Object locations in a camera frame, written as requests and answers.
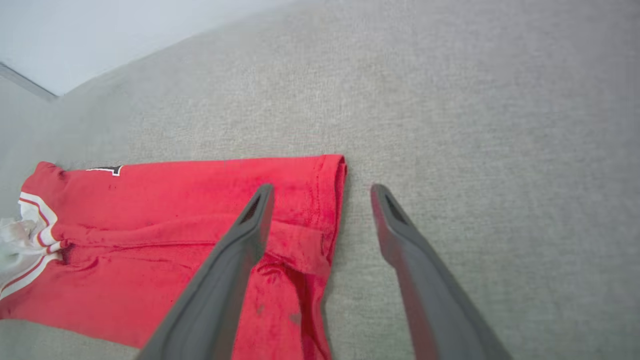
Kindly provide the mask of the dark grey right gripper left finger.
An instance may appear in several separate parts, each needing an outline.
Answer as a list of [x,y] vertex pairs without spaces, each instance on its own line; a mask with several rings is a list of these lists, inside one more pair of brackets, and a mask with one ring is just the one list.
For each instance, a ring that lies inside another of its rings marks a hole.
[[140,360],[230,360],[252,269],[265,255],[274,187],[258,187],[226,235],[215,244]]

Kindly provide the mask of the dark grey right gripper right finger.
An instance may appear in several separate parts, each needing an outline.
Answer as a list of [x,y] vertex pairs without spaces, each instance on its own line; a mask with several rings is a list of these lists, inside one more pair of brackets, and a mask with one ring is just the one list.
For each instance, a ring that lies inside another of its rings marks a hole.
[[371,186],[382,257],[394,268],[418,360],[512,356],[388,187]]

